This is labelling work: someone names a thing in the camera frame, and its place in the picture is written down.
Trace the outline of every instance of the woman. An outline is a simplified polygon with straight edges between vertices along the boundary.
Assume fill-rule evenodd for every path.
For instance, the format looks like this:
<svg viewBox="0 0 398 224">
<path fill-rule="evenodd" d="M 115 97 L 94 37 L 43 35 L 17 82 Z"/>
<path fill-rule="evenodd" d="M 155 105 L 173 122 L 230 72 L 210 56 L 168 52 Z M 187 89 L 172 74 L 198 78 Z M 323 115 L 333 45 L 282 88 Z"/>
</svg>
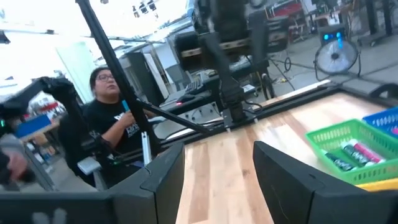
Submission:
<svg viewBox="0 0 398 224">
<path fill-rule="evenodd" d="M 131 112 L 125 111 L 119 87 L 109 68 L 100 67 L 91 73 L 90 88 L 95 95 L 95 100 L 85 110 L 85 118 L 90 128 L 109 142 L 114 156 L 141 148 L 141 132 Z M 144 112 L 148 118 L 155 116 L 149 111 Z M 134 166 L 116 166 L 104 170 L 109 174 L 104 178 L 112 186 L 136 170 L 138 168 Z"/>
</svg>

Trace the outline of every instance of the floor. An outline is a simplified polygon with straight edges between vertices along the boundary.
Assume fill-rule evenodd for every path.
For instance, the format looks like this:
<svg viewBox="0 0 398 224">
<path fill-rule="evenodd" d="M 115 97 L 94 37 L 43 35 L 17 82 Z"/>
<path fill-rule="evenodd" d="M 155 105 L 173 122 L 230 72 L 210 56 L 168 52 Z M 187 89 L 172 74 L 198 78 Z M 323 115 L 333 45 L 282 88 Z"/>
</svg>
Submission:
<svg viewBox="0 0 398 224">
<path fill-rule="evenodd" d="M 314 37 L 304 42 L 299 42 L 289 46 L 288 54 L 292 63 L 301 64 L 305 67 L 311 67 L 313 64 L 314 55 L 319 46 L 319 39 Z M 397 51 L 398 36 L 385 39 L 381 43 L 375 45 L 373 48 L 366 47 L 361 49 L 362 76 L 375 81 L 382 80 L 385 82 L 398 82 L 398 75 L 396 72 L 396 69 L 398 68 L 398 58 L 396 57 Z M 279 57 L 280 60 L 284 60 L 285 56 L 286 52 L 276 55 L 276 57 Z M 352 71 L 358 71 L 358 66 L 354 65 Z M 272 78 L 281 77 L 280 73 L 273 65 L 271 65 L 269 68 L 269 72 Z M 302 68 L 292 65 L 291 70 L 286 72 L 285 75 L 288 77 L 288 79 L 291 79 L 291 83 L 295 89 L 299 89 L 317 82 L 314 71 L 309 68 Z M 362 80 L 349 80 L 348 77 L 333 77 L 331 79 L 336 82 L 345 82 L 344 85 L 357 88 L 365 92 L 369 92 L 377 87 L 377 84 L 375 83 Z M 276 84 L 274 88 L 277 95 L 283 95 L 293 90 L 288 83 Z M 257 98 L 253 98 L 251 100 L 262 102 L 264 101 L 264 97 L 259 95 Z M 191 111 L 189 114 L 190 117 L 192 114 L 194 114 L 194 122 L 204 123 L 218 117 L 217 113 L 214 110 L 211 112 L 211 110 L 213 110 L 213 108 L 208 105 L 202 108 L 202 114 L 198 111 Z M 155 129 L 155 132 L 158 137 L 165 138 L 169 134 L 182 128 L 183 127 L 179 124 L 173 123 L 172 121 L 166 121 L 158 125 L 158 127 Z M 59 160 L 55 164 L 55 169 L 50 176 L 60 191 L 86 192 L 95 190 L 75 177 L 63 159 Z M 24 188 L 22 191 L 40 192 L 43 190 L 41 187 L 35 184 Z"/>
</svg>

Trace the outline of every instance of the black metal frame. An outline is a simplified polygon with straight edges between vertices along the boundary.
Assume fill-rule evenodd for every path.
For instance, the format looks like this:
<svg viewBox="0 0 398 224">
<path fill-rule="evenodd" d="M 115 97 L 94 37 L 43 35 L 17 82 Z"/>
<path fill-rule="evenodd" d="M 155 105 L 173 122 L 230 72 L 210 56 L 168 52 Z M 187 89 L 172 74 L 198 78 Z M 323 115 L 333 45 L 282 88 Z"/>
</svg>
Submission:
<svg viewBox="0 0 398 224">
<path fill-rule="evenodd" d="M 95 38 L 98 47 L 101 50 L 103 57 L 105 58 L 109 68 L 113 72 L 115 80 L 120 87 L 121 93 L 125 97 L 127 105 L 131 108 L 131 112 L 136 117 L 137 123 L 141 128 L 141 130 L 147 131 L 150 139 L 157 139 L 142 109 L 147 109 L 153 113 L 164 116 L 165 118 L 174 121 L 177 120 L 178 123 L 193 129 L 193 131 L 190 131 L 187 134 L 177 136 L 176 138 L 166 139 L 161 142 L 156 142 L 155 146 L 160 146 L 161 148 L 168 148 L 171 145 L 178 142 L 184 142 L 185 144 L 189 144 L 227 131 L 224 126 L 223 120 L 220 120 L 219 122 L 214 122 L 213 124 L 204 128 L 203 126 L 195 125 L 185 120 L 181 121 L 180 118 L 176 117 L 175 115 L 172 115 L 166 111 L 160 110 L 152 105 L 148 105 L 138 100 L 132 88 L 128 86 L 126 77 L 123 76 L 123 70 L 120 66 L 120 63 L 117 60 L 113 52 L 113 49 L 108 39 L 106 38 L 106 35 L 100 23 L 98 22 L 93 9 L 90 6 L 89 0 L 76 0 L 76 2 L 79 4 L 80 9 L 85 17 L 85 20 L 93 33 L 93 37 Z M 269 104 L 262 108 L 258 108 L 254 110 L 254 112 L 256 113 L 255 118 L 256 119 L 267 118 L 275 114 L 291 110 L 292 108 L 295 108 L 297 106 L 302 106 L 312 101 L 319 100 L 320 98 L 330 96 L 336 93 L 346 93 L 349 95 L 353 95 L 357 98 L 362 98 L 372 103 L 385 106 L 387 108 L 398 105 L 398 100 L 371 98 L 367 94 L 361 93 L 360 91 L 348 88 L 346 86 L 343 86 L 342 84 L 331 82 L 325 85 L 318 86 L 315 89 L 299 93 L 295 96 L 291 96 L 289 98 Z M 242 126 L 251 124 L 254 121 L 255 119 L 253 119 L 252 117 L 250 119 L 244 120 L 243 122 L 239 122 L 239 124 L 228 126 L 228 129 L 240 128 Z"/>
</svg>

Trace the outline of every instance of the blue plastic basket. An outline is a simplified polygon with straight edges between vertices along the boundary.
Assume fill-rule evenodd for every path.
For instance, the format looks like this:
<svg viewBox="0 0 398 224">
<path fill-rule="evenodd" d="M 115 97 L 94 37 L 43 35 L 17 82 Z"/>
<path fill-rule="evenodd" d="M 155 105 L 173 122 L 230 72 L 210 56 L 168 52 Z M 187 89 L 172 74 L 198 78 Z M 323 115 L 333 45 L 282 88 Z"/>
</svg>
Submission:
<svg viewBox="0 0 398 224">
<path fill-rule="evenodd" d="M 392 129 L 398 128 L 398 107 L 366 116 L 363 120 L 386 134 L 398 138 L 398 134 L 392 132 Z"/>
</svg>

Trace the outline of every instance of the hand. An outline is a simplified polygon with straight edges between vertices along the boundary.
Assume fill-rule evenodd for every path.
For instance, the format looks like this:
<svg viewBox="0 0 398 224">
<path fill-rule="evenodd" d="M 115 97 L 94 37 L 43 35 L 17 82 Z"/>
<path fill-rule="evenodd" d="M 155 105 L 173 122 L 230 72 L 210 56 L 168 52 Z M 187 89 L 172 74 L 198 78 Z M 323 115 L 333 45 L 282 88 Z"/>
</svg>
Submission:
<svg viewBox="0 0 398 224">
<path fill-rule="evenodd" d="M 18 180 L 27 169 L 25 157 L 20 152 L 16 151 L 4 151 L 3 153 L 10 158 L 7 165 L 7 168 L 11 171 L 10 179 L 12 181 Z"/>
<path fill-rule="evenodd" d="M 120 118 L 118 123 L 120 123 L 124 128 L 130 127 L 132 124 L 136 122 L 136 119 L 132 115 L 131 111 L 127 111 Z"/>
</svg>

